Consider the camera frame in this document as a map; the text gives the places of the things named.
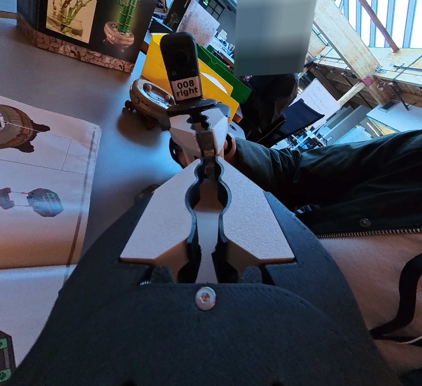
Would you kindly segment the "dark brick with green tile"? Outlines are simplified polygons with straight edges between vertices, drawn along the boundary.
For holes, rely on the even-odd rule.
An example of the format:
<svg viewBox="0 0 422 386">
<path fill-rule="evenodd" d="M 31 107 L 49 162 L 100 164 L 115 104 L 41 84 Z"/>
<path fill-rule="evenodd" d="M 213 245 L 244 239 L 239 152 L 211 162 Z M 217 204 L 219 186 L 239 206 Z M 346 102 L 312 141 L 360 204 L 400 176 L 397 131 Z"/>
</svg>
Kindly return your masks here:
<svg viewBox="0 0 422 386">
<path fill-rule="evenodd" d="M 148 187 L 144 188 L 140 193 L 135 196 L 135 201 L 142 199 L 143 197 L 154 193 L 156 189 L 158 189 L 161 185 L 159 184 L 151 184 Z"/>
</svg>

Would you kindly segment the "person in dark jacket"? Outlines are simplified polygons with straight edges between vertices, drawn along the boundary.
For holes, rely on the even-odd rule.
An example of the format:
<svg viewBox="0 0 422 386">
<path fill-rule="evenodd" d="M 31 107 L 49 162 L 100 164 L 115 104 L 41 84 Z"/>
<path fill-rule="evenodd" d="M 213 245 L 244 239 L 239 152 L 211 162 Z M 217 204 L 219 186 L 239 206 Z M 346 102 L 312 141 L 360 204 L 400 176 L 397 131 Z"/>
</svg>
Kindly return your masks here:
<svg viewBox="0 0 422 386">
<path fill-rule="evenodd" d="M 294 212 L 301 220 L 317 208 L 306 205 Z M 341 269 L 387 363 L 404 385 L 421 385 L 422 226 L 372 229 L 367 219 L 360 224 L 329 232 L 304 225 Z"/>
</svg>

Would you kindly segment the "green parts bin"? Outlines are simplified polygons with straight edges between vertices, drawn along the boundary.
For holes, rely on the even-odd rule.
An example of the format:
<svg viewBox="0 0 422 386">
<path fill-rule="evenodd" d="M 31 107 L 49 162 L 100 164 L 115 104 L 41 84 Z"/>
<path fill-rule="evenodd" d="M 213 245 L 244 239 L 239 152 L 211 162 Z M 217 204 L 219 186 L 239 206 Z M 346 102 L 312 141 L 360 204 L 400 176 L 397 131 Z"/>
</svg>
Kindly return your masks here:
<svg viewBox="0 0 422 386">
<path fill-rule="evenodd" d="M 249 97 L 251 89 L 234 77 L 233 71 L 203 46 L 197 44 L 197 51 L 198 59 L 232 86 L 230 96 L 239 104 L 244 103 Z"/>
</svg>

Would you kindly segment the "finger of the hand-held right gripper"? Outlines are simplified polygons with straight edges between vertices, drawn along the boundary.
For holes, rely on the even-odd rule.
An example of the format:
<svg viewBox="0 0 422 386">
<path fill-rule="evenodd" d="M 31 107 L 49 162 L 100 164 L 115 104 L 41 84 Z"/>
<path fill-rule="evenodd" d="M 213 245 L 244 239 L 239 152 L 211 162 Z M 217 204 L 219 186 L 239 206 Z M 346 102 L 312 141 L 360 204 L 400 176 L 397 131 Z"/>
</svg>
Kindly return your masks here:
<svg viewBox="0 0 422 386">
<path fill-rule="evenodd" d="M 221 155 L 228 132 L 228 117 L 223 114 L 221 109 L 208 109 L 205 111 L 205 116 L 208 129 L 213 134 L 215 155 Z"/>
<path fill-rule="evenodd" d="M 193 123 L 188 122 L 190 115 L 170 117 L 170 133 L 172 140 L 182 149 L 187 163 L 202 158 L 202 151 L 197 141 Z"/>
</svg>

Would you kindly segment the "open instruction booklet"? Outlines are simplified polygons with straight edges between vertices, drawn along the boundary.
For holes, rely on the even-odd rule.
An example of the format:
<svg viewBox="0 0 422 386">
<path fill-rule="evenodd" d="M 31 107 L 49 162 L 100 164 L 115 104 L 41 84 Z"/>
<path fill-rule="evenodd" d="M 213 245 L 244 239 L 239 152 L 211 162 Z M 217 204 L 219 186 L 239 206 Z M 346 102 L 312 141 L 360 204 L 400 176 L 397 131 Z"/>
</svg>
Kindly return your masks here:
<svg viewBox="0 0 422 386">
<path fill-rule="evenodd" d="M 99 126 L 0 98 L 1 385 L 80 259 Z"/>
</svg>

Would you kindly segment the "white patterned sheet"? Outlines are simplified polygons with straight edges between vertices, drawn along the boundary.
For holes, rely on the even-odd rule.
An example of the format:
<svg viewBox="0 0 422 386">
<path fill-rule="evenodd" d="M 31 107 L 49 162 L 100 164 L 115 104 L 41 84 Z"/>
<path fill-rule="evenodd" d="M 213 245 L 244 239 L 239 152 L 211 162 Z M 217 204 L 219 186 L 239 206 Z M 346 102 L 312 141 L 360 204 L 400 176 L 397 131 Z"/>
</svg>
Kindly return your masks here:
<svg viewBox="0 0 422 386">
<path fill-rule="evenodd" d="M 198 0 L 191 0 L 177 32 L 191 33 L 198 45 L 207 48 L 217 33 L 219 25 L 219 22 L 201 6 Z"/>
</svg>

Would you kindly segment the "tan brick-built pot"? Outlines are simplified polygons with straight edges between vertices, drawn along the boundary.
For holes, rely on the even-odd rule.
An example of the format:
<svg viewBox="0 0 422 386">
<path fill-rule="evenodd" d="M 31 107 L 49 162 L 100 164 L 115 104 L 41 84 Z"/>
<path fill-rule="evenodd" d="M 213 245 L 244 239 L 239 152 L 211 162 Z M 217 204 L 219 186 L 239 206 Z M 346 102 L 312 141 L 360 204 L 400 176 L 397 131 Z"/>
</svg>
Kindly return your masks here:
<svg viewBox="0 0 422 386">
<path fill-rule="evenodd" d="M 171 94 L 160 88 L 158 85 L 143 79 L 136 79 L 129 90 L 130 99 L 126 100 L 124 106 L 130 112 L 136 111 L 144 121 L 147 130 L 151 130 L 161 115 L 175 105 Z"/>
</svg>

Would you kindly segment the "dark grey brick plate assembly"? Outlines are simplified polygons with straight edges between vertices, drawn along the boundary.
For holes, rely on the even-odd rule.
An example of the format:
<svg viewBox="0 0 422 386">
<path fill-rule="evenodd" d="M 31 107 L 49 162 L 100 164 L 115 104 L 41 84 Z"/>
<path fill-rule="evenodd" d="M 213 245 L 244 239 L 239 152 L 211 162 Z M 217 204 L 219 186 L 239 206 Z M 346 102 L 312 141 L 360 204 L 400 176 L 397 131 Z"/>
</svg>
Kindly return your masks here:
<svg viewBox="0 0 422 386">
<path fill-rule="evenodd" d="M 204 173 L 207 179 L 215 180 L 214 135 L 212 131 L 206 130 L 198 132 L 196 137 L 203 156 Z"/>
</svg>

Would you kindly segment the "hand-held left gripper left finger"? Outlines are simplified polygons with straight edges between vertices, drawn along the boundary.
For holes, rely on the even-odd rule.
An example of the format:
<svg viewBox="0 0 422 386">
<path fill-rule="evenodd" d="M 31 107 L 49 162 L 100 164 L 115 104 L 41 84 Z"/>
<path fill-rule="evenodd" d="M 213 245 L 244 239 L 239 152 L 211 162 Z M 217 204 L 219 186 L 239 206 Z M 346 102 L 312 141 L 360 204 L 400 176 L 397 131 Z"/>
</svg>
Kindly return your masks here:
<svg viewBox="0 0 422 386">
<path fill-rule="evenodd" d="M 152 194 L 120 259 L 125 263 L 165 266 L 176 282 L 195 283 L 201 262 L 195 206 L 204 180 L 197 159 Z"/>
</svg>

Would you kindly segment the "whiteboard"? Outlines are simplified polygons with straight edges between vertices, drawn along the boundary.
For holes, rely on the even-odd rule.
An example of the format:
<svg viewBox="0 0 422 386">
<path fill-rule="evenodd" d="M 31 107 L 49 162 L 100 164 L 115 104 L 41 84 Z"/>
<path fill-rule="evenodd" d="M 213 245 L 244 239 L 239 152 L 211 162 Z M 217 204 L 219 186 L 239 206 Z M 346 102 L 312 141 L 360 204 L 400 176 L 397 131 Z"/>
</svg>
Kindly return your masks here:
<svg viewBox="0 0 422 386">
<path fill-rule="evenodd" d="M 308 107 L 324 115 L 316 122 L 317 126 L 325 124 L 327 119 L 341 108 L 341 105 L 318 79 L 314 79 L 302 93 L 298 94 L 297 99 L 302 99 Z"/>
</svg>

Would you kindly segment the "black chair back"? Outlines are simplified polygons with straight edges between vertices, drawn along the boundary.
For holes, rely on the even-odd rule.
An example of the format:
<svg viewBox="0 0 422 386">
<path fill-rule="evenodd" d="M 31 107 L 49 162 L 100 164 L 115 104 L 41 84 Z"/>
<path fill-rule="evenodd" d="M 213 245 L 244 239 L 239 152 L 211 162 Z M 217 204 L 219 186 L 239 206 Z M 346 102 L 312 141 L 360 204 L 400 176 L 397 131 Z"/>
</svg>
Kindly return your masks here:
<svg viewBox="0 0 422 386">
<path fill-rule="evenodd" d="M 309 107 L 301 98 L 288 106 L 283 115 L 285 122 L 281 125 L 280 131 L 286 136 L 313 125 L 325 116 Z"/>
</svg>

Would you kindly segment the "yellow parts bin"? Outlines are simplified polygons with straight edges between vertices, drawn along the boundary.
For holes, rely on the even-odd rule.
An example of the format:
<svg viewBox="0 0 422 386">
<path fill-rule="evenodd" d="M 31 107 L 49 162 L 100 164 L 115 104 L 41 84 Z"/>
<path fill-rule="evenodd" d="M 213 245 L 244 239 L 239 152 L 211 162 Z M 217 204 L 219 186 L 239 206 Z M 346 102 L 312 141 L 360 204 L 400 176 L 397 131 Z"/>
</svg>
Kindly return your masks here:
<svg viewBox="0 0 422 386">
<path fill-rule="evenodd" d="M 152 34 L 141 75 L 173 95 L 160 49 L 160 41 L 163 36 L 165 34 Z M 233 116 L 239 106 L 239 103 L 230 96 L 233 87 L 207 64 L 201 60 L 198 63 L 201 72 L 203 97 L 212 98 L 228 105 L 231 116 Z"/>
</svg>

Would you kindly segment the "black cardboard carton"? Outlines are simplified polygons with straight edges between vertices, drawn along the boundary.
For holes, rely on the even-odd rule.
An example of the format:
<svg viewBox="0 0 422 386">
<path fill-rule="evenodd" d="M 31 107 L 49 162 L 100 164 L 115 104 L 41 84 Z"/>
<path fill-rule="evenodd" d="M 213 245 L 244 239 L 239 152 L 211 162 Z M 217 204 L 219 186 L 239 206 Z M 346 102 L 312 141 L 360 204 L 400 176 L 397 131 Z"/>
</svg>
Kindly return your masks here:
<svg viewBox="0 0 422 386">
<path fill-rule="evenodd" d="M 176 32 L 192 0 L 173 0 L 163 24 Z"/>
</svg>

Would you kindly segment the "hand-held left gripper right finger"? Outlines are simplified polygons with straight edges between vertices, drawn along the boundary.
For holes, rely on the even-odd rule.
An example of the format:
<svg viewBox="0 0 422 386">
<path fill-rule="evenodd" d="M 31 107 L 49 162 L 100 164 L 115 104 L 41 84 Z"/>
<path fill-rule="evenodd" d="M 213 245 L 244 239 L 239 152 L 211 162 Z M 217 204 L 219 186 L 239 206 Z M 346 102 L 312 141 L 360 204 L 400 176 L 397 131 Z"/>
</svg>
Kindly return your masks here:
<svg viewBox="0 0 422 386">
<path fill-rule="evenodd" d="M 290 264 L 294 253 L 265 192 L 216 157 L 217 199 L 222 205 L 212 253 L 218 283 L 236 283 L 247 267 Z"/>
</svg>

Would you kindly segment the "person's right hand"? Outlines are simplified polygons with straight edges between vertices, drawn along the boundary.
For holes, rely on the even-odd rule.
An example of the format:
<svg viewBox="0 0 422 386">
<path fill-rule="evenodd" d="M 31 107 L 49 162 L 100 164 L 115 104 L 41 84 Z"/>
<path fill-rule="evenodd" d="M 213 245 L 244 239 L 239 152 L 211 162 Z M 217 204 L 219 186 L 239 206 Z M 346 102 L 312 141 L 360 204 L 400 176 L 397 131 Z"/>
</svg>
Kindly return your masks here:
<svg viewBox="0 0 422 386">
<path fill-rule="evenodd" d="M 224 143 L 224 160 L 230 163 L 232 166 L 236 166 L 237 154 L 236 154 L 236 142 L 235 137 L 228 133 Z"/>
</svg>

